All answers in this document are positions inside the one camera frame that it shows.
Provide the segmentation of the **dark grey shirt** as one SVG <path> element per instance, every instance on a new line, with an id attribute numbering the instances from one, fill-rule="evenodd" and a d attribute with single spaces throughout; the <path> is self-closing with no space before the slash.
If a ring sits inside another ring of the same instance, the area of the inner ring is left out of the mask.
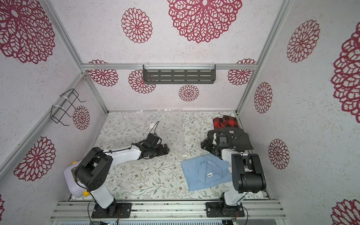
<path id="1" fill-rule="evenodd" d="M 244 152 L 248 150 L 253 150 L 253 146 L 251 145 L 249 135 L 244 132 L 243 129 L 237 127 L 222 127 L 220 129 L 213 129 L 208 132 L 216 132 L 216 133 L 225 133 L 232 135 L 232 148 L 238 152 Z"/>

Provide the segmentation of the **light blue shirt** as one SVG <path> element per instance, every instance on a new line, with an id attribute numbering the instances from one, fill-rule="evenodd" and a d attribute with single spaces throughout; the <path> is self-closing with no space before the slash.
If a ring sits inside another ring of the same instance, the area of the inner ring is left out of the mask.
<path id="1" fill-rule="evenodd" d="M 229 163 L 212 154 L 182 161 L 181 166 L 190 192 L 232 181 Z"/>

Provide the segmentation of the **clear plastic vacuum bag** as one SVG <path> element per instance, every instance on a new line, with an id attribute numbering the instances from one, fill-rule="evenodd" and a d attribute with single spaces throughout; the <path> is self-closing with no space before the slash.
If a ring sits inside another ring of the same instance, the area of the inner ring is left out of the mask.
<path id="1" fill-rule="evenodd" d="M 166 160 L 182 161 L 188 155 L 182 125 L 182 113 L 177 109 L 111 112 L 108 114 L 94 146 L 115 150 L 145 140 L 157 134 L 170 152 Z"/>

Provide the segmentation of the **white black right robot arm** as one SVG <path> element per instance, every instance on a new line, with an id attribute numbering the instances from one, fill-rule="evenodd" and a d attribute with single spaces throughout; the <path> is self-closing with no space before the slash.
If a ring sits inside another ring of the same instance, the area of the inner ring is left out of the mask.
<path id="1" fill-rule="evenodd" d="M 229 163 L 232 188 L 222 193 L 218 202 L 207 202 L 209 218 L 244 217 L 247 210 L 242 205 L 250 193 L 256 194 L 266 189 L 266 178 L 261 160 L 253 150 L 250 138 L 242 129 L 211 130 L 201 142 L 201 148 Z"/>

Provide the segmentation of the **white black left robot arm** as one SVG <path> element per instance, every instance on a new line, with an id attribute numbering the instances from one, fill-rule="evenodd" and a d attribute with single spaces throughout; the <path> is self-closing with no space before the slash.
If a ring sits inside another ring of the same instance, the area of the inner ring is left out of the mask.
<path id="1" fill-rule="evenodd" d="M 132 143 L 123 149 L 102 150 L 92 148 L 81 161 L 70 169 L 71 177 L 67 183 L 73 183 L 89 192 L 97 206 L 108 210 L 116 206 L 116 200 L 105 185 L 109 171 L 122 163 L 141 159 L 153 159 L 169 154 L 167 144 L 155 133 L 149 133 L 145 140 Z"/>

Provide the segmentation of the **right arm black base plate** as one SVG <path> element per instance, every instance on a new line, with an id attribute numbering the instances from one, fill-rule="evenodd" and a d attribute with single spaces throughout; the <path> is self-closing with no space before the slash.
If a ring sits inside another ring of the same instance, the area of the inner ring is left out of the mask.
<path id="1" fill-rule="evenodd" d="M 245 217 L 245 212 L 242 205 L 238 206 L 228 206 L 220 205 L 219 202 L 206 202 L 205 203 L 206 215 L 208 218 L 238 218 Z"/>

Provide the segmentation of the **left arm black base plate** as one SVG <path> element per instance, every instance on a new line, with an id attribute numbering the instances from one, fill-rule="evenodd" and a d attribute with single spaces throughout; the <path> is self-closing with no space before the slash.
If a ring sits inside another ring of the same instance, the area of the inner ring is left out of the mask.
<path id="1" fill-rule="evenodd" d="M 112 203 L 108 208 L 103 209 L 99 204 L 95 204 L 91 219 L 101 218 L 130 218 L 132 203 L 120 202 Z"/>

